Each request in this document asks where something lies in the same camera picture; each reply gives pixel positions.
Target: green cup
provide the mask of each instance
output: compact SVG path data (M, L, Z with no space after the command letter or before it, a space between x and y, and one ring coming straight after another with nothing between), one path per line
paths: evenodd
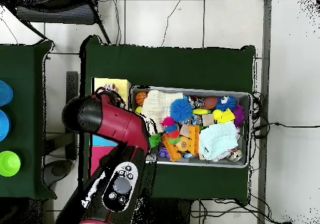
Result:
M17 154L12 151L0 153L0 175L13 176L20 169L21 161Z

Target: blue pom pom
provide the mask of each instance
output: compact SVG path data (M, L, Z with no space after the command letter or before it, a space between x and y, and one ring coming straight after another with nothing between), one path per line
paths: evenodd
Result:
M193 115L191 105L185 99L177 99L170 106L170 116L176 122L187 120Z
M226 111L227 108L229 108L230 110L233 110L236 105L237 105L237 101L234 97L232 96L227 96L227 102L226 103L221 103L221 100L225 100L226 97L218 97L217 99L217 104L216 104L216 109L220 110L220 111Z
M178 128L177 128L177 125L173 124L173 125L171 125L171 126L167 126L167 127L164 129L164 132L170 133L170 132L172 132L172 131L174 131L174 130L177 130L177 129L178 129Z

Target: purple toy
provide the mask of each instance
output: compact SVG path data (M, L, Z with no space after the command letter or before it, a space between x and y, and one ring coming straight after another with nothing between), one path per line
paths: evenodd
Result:
M159 156L162 157L162 158L167 157L167 158L170 159L170 155L169 155L169 153L168 153L168 151L167 151L167 149L165 147L160 147Z
M240 104L237 104L232 112L236 117L233 123L236 126L236 128L240 128L240 124L244 121L243 106L241 106Z

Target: green table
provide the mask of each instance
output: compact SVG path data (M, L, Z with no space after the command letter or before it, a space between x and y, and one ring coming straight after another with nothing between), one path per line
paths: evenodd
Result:
M11 121L10 133L0 142L0 152L13 151L21 159L16 175L0 176L0 197L56 197L41 181L43 63L52 45L51 41L34 46L0 45L0 79L14 91L12 101L0 108Z
M85 80L86 94L91 93L94 77L127 79L132 85L248 93L253 89L254 46L240 50L106 46L97 36L90 36L81 46L81 55L81 79ZM84 178L87 178L88 135L84 143ZM237 198L247 204L248 167L158 165L153 197Z

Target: bin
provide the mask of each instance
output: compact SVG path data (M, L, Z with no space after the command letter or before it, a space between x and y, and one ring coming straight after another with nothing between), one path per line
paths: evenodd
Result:
M251 149L251 128L252 112L253 112L253 97L249 93L232 92L232 91L213 91L204 89L182 89L182 88L165 88L165 87L148 87L148 86L132 86L129 93L130 105L129 109L135 111L137 104L134 101L136 94L140 91L148 92L152 89L157 89L166 93L183 93L185 95L196 95L196 96L224 96L229 95L237 99L237 103L243 106L244 110L244 123L241 127L240 135L238 140L238 148L242 151L242 158L239 161L232 162L226 158L221 159L217 162L200 160L199 157L184 159L181 158L177 161L171 161L168 158L161 158L157 155L157 151L152 149L151 155L147 156L146 162L157 159L157 164L164 165L188 165L188 166L211 166L211 167L225 167L225 168L244 168L249 164L250 149Z

